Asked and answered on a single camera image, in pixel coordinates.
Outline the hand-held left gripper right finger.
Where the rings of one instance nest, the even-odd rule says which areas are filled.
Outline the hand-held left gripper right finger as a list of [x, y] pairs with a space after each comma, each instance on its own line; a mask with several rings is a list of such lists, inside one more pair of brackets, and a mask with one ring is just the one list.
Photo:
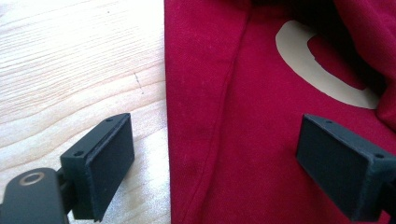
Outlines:
[[344, 126], [305, 114], [296, 158], [352, 221], [396, 222], [396, 156]]

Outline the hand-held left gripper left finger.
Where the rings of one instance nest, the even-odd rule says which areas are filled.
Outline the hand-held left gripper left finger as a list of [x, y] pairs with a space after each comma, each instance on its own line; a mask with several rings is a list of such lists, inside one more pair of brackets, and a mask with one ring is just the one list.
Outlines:
[[62, 156], [64, 177], [77, 194], [76, 219], [101, 221], [134, 162], [131, 115], [101, 121]]

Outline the red shirt with white print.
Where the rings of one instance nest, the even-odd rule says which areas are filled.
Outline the red shirt with white print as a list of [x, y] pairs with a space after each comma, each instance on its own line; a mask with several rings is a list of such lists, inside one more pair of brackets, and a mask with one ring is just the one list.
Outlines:
[[396, 0], [165, 0], [172, 224], [350, 224], [304, 114], [396, 154]]

